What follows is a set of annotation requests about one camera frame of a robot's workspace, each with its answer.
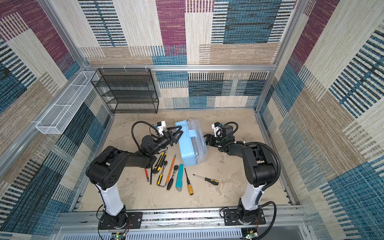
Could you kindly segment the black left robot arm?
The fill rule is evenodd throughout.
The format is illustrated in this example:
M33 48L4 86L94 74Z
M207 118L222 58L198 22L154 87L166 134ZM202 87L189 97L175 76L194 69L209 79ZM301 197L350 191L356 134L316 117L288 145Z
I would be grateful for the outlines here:
M134 127L145 124L157 132L146 135L141 144L134 136ZM117 182L125 167L150 169L157 160L156 155L168 146L177 144L183 135L182 127L165 128L161 133L151 124L138 121L131 128L132 138L138 147L134 153L108 146L95 157L86 170L86 176L96 186L105 205L104 215L110 218L125 217L125 205L121 201Z

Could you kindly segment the black yellow small screwdriver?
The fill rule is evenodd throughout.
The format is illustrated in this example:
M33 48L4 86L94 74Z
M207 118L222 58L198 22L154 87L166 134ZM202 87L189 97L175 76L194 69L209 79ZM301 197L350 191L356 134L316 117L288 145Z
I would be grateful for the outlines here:
M212 185L214 185L214 186L218 186L218 185L219 185L219 181L217 181L217 180L215 180L215 179L206 178L206 177L201 177L201 176L198 176L198 175L195 175L195 174L194 174L194 176L195 176L195 177L198 177L198 178L201 178L201 179L205 180L206 182L208 182L208 183L210 183L210 184L212 184Z

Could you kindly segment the black hex key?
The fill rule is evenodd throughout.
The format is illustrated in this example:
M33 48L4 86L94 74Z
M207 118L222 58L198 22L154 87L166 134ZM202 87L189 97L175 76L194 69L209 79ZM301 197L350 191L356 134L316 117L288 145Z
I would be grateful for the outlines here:
M153 180L153 168L150 170L150 185L152 185L152 180Z

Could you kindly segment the red hex key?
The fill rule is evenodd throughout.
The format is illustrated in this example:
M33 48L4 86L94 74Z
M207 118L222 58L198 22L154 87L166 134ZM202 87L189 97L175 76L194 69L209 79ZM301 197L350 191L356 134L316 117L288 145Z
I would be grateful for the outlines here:
M148 170L147 169L144 169L144 170L145 170L147 182L149 183L150 182L150 178L149 178Z

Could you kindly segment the orange pencil tool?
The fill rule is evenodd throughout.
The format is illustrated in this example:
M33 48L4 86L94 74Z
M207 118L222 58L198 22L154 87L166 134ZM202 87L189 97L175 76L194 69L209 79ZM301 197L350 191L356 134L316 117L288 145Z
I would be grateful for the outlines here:
M168 185L168 182L169 182L169 180L170 180L170 178L171 178L171 175L172 175L172 173L173 173L173 167L174 167L174 164L175 164L175 160L176 160L176 155L174 155L174 158L173 158L173 161L172 161L172 165L171 165L171 168L170 168L170 171L169 171L169 174L168 174L166 183L165 183L164 185L161 186L162 188L165 188L165 187L167 187L167 185Z

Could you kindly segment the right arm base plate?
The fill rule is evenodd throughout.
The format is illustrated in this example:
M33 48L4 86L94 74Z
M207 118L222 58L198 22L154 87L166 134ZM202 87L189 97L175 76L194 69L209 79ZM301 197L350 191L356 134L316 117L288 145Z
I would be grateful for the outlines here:
M224 209L221 214L226 226L266 224L264 212L260 208L253 211Z

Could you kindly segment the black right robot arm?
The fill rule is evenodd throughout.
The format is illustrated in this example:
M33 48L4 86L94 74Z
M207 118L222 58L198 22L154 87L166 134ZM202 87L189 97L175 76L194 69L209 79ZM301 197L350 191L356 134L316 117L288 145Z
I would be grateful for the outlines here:
M240 198L237 207L239 222L250 224L260 213L266 190L277 182L281 174L280 159L274 150L260 142L229 141L219 143L219 138L211 134L204 135L206 145L216 147L229 156L243 160L248 186Z

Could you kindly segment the teal utility knife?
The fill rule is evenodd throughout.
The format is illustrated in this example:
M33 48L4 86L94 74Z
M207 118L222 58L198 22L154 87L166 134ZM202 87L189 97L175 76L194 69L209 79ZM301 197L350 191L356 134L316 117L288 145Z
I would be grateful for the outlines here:
M184 172L184 165L180 164L179 170L178 170L178 176L176 180L176 189L179 192L182 191L182 187L183 187L183 172Z

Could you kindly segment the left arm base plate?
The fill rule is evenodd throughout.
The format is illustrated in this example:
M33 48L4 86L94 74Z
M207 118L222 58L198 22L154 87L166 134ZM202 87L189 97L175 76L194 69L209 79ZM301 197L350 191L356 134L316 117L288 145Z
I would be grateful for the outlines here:
M128 230L139 229L142 224L142 212L121 212L117 216L111 216L105 211L100 219L99 230Z

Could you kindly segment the wooden handled screwdriver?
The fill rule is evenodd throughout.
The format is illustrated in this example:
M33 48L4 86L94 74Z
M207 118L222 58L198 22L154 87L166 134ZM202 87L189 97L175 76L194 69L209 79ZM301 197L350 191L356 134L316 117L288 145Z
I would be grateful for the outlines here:
M189 177L188 177L188 174L187 174L187 169L184 168L184 170L185 170L185 174L186 174L187 187L188 187L189 195L192 196L194 194L193 187L192 187L191 182L189 180Z

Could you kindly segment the yellow handled wrench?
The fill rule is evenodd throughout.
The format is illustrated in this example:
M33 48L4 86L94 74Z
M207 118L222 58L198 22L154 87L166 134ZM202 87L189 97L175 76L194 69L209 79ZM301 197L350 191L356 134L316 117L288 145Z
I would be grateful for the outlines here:
M162 185L161 185L161 182L162 182L162 179L163 179L163 176L164 176L164 170L165 170L167 164L168 164L168 162L167 162L167 161L164 161L164 163L163 163L163 168L162 168L162 171L161 171L161 174L160 174L160 176L159 176L159 178L158 178L158 181L157 181L157 186L159 186L159 187L162 186Z

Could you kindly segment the light blue plastic tool box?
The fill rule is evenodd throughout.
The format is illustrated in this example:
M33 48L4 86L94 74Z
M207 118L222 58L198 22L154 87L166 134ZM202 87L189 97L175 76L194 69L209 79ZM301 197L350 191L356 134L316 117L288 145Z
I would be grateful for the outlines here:
M208 149L200 121L196 119L183 120L175 123L181 126L183 134L179 139L181 157L184 167L201 164L207 160Z

